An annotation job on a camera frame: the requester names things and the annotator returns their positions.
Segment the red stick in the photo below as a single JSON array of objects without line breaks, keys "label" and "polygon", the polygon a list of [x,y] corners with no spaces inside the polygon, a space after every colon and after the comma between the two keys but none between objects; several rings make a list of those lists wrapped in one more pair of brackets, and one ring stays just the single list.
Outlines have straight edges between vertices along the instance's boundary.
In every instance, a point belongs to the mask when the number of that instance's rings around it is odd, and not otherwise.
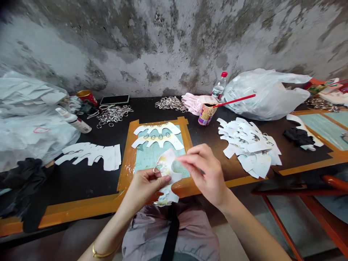
[{"label": "red stick", "polygon": [[222,103],[222,104],[219,104],[219,105],[215,105],[215,106],[213,106],[213,108],[220,107],[220,106],[223,106],[223,105],[226,105],[226,104],[230,104],[230,103],[234,103],[234,102],[238,102],[238,101],[241,101],[241,100],[246,100],[246,99],[249,99],[249,98],[252,98],[252,97],[255,97],[255,96],[256,96],[256,94],[252,94],[252,95],[249,95],[249,96],[245,96],[243,98],[239,98],[237,100],[233,100],[233,101],[229,101],[229,102]]}]

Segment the gray wall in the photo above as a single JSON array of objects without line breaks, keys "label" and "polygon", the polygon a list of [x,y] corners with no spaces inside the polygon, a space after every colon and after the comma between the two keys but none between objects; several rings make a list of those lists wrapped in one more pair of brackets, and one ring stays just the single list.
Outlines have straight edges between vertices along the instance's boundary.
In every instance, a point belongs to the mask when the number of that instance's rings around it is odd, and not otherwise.
[{"label": "gray wall", "polygon": [[348,76],[347,0],[23,0],[0,69],[97,97],[210,93],[223,70]]}]

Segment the black phone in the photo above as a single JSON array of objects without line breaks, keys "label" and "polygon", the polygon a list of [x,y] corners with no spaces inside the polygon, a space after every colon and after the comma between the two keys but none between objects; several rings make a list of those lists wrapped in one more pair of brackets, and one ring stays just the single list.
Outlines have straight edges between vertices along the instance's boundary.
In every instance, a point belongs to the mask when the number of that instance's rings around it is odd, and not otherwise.
[{"label": "black phone", "polygon": [[101,99],[100,105],[124,104],[129,102],[129,95],[105,96]]}]

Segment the pink glove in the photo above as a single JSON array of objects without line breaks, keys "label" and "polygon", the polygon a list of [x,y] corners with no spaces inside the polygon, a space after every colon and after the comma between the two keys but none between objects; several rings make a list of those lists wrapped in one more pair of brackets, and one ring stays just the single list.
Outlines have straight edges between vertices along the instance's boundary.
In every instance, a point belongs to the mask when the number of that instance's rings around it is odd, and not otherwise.
[{"label": "pink glove", "polygon": [[185,95],[181,96],[181,101],[184,103],[188,111],[193,115],[200,115],[203,104],[200,102],[200,97],[187,92]]}]

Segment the plastic bottle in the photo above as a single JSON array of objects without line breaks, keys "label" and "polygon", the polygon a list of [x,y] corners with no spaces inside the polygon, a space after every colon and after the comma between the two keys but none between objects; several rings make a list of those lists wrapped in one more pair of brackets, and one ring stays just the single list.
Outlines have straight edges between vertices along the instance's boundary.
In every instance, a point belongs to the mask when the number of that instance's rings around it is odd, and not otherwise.
[{"label": "plastic bottle", "polygon": [[217,98],[218,100],[220,99],[220,96],[224,91],[224,88],[226,87],[226,76],[227,72],[222,72],[221,79],[216,81],[214,89],[211,92],[211,96]]},{"label": "plastic bottle", "polygon": [[56,111],[64,117],[64,120],[71,126],[75,127],[82,133],[89,133],[92,128],[85,123],[83,120],[79,119],[75,114],[71,114],[62,108],[57,108]]}]

